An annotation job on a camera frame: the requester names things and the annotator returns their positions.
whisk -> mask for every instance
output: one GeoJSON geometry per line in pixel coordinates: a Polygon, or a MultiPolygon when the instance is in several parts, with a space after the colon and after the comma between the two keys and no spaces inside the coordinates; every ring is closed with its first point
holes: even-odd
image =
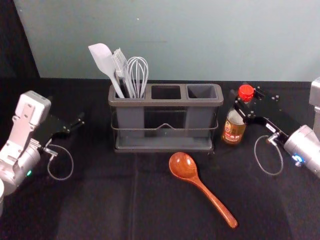
{"type": "Polygon", "coordinates": [[[149,76],[149,67],[147,61],[141,56],[133,56],[127,62],[128,79],[131,80],[133,90],[137,98],[142,98],[149,76]]]}

sauce bottle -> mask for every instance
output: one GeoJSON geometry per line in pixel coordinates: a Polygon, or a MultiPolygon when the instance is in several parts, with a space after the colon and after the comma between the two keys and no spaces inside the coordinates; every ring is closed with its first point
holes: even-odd
{"type": "MultiPolygon", "coordinates": [[[[254,92],[255,90],[252,86],[245,84],[239,87],[238,96],[248,105],[254,97],[254,92]]],[[[243,118],[234,107],[230,108],[226,115],[226,121],[221,137],[222,140],[227,144],[237,145],[241,142],[245,129],[246,124],[244,123],[243,118]]]]}

gray utensil caddy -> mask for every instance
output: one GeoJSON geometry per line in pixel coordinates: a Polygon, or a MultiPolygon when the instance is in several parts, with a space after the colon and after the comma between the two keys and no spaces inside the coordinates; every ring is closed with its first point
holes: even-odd
{"type": "Polygon", "coordinates": [[[119,98],[109,89],[116,152],[214,151],[218,110],[224,102],[217,84],[152,84],[144,98],[119,98]]]}

wooden ladle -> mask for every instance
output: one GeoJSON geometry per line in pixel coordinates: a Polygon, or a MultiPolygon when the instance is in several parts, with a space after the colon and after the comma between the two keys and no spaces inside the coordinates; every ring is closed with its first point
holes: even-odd
{"type": "Polygon", "coordinates": [[[212,202],[231,228],[238,225],[237,220],[232,216],[223,203],[209,191],[200,181],[195,161],[184,152],[176,152],[170,157],[169,168],[171,173],[177,178],[196,185],[212,202]]]}

black tablecloth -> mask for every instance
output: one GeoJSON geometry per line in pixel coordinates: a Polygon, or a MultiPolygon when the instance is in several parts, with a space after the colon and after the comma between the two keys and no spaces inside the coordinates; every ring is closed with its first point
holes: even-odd
{"type": "MultiPolygon", "coordinates": [[[[230,89],[221,85],[224,124],[230,89]]],[[[301,124],[313,125],[309,82],[252,83],[280,96],[280,106],[301,124]]],[[[203,183],[238,220],[231,229],[217,210],[193,185],[174,178],[168,168],[170,153],[114,153],[108,106],[109,83],[93,79],[1,79],[0,144],[8,139],[19,95],[34,90],[54,96],[51,113],[72,121],[85,112],[85,126],[69,139],[58,140],[74,158],[70,179],[48,176],[48,156],[19,189],[5,197],[0,239],[320,239],[320,179],[305,167],[294,166],[282,150],[284,170],[278,177],[263,173],[253,147],[268,132],[247,127],[238,146],[215,138],[215,154],[191,153],[203,183]]],[[[260,143],[262,164],[276,172],[275,149],[260,143]]],[[[56,167],[69,169],[61,157],[56,167]]]]}

